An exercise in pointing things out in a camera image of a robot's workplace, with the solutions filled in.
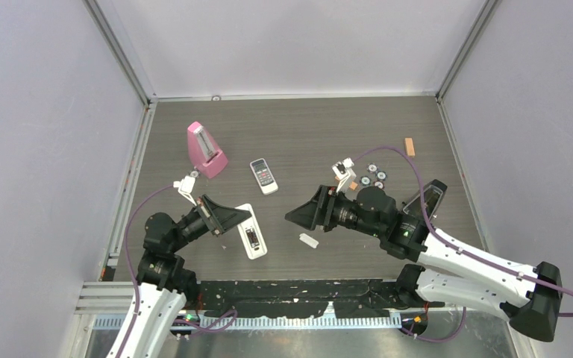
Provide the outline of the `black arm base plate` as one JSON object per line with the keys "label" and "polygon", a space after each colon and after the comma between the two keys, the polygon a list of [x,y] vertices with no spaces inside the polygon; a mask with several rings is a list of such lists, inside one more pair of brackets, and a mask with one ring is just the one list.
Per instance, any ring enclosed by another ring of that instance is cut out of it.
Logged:
{"label": "black arm base plate", "polygon": [[219,317],[229,310],[240,318],[318,318],[329,305],[338,318],[378,318],[389,309],[441,308],[427,303],[394,280],[203,280],[174,286],[186,307]]}

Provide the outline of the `white battery cover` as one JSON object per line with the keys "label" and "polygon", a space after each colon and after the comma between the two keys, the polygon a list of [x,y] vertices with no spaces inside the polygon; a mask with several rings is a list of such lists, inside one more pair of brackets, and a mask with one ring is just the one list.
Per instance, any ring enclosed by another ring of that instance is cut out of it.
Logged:
{"label": "white battery cover", "polygon": [[319,245],[319,242],[316,239],[305,233],[300,234],[298,238],[301,242],[310,246],[311,248],[317,248]]}

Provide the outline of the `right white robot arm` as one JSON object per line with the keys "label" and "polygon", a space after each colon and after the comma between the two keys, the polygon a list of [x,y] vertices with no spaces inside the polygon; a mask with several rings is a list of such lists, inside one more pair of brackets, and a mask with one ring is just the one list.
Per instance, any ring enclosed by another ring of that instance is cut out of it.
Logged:
{"label": "right white robot arm", "polygon": [[285,219],[306,230],[337,226],[373,236],[388,255],[409,260],[396,286],[406,306],[448,302],[482,310],[506,321],[517,332],[541,342],[554,340],[562,294],[560,270],[502,259],[467,245],[441,229],[430,232],[424,220],[404,214],[382,189],[368,187],[351,200],[320,186]]}

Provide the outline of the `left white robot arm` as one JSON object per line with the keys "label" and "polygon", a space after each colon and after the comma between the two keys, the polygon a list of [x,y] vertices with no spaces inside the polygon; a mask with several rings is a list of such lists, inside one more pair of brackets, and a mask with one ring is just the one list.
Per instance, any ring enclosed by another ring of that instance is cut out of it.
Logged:
{"label": "left white robot arm", "polygon": [[198,302],[194,271],[184,267],[179,250],[210,233],[227,233],[253,215],[249,210],[217,204],[208,196],[184,216],[151,215],[144,224],[143,255],[131,270],[134,293],[109,357],[158,357],[181,309]]}

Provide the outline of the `small white remote control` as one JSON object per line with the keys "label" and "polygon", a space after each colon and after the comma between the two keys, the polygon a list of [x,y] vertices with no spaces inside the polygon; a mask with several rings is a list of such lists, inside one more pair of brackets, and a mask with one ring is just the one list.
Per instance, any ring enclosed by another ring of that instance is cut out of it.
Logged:
{"label": "small white remote control", "polygon": [[278,191],[278,184],[264,158],[252,160],[249,164],[254,178],[264,195],[271,195]]}

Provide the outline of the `large white remote control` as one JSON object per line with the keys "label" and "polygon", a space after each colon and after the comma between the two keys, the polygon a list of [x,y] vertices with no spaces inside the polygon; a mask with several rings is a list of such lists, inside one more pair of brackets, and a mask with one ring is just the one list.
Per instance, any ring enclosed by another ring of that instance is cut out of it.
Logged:
{"label": "large white remote control", "polygon": [[250,218],[237,225],[237,229],[247,257],[250,260],[256,260],[268,252],[257,217],[249,203],[239,205],[237,209],[248,211],[251,214]]}

